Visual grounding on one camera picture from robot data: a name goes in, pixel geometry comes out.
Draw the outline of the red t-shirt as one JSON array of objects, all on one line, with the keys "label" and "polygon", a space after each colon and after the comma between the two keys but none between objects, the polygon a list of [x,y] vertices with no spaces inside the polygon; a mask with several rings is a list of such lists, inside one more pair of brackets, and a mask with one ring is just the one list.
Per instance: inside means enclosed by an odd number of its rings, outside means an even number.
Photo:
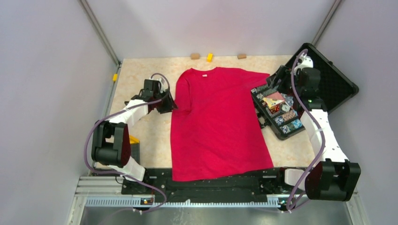
[{"label": "red t-shirt", "polygon": [[176,82],[171,115],[173,181],[216,179],[272,168],[251,90],[267,73],[188,69]]}]

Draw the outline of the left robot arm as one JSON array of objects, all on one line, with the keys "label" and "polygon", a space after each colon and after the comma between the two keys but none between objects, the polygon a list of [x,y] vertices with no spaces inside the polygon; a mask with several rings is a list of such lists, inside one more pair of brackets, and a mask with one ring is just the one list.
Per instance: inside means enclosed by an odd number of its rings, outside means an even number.
[{"label": "left robot arm", "polygon": [[116,170],[121,176],[133,181],[133,188],[140,194],[149,191],[151,182],[145,178],[145,168],[132,156],[130,131],[136,122],[156,110],[170,113],[177,109],[170,92],[169,81],[160,77],[150,77],[143,88],[125,107],[104,119],[93,131],[91,158],[102,165]]}]

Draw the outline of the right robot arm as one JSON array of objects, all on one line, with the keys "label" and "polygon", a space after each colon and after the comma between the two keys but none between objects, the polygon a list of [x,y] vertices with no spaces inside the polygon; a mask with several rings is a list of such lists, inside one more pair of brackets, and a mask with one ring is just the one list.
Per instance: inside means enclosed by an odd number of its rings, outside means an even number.
[{"label": "right robot arm", "polygon": [[292,189],[292,195],[301,190],[311,200],[346,202],[354,193],[361,168],[350,162],[337,143],[320,96],[320,83],[318,69],[280,66],[270,84],[279,92],[293,95],[293,107],[315,154],[305,170],[284,169],[283,175],[275,180],[275,187],[281,193]]}]

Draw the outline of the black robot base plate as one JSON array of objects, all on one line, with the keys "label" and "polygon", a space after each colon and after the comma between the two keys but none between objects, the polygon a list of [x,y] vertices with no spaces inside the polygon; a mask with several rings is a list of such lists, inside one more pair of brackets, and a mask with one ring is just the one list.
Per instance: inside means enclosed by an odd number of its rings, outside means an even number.
[{"label": "black robot base plate", "polygon": [[149,168],[141,185],[124,179],[123,195],[147,195],[148,203],[266,203],[274,195],[289,195],[285,167],[256,170],[212,180],[174,181],[170,168]]}]

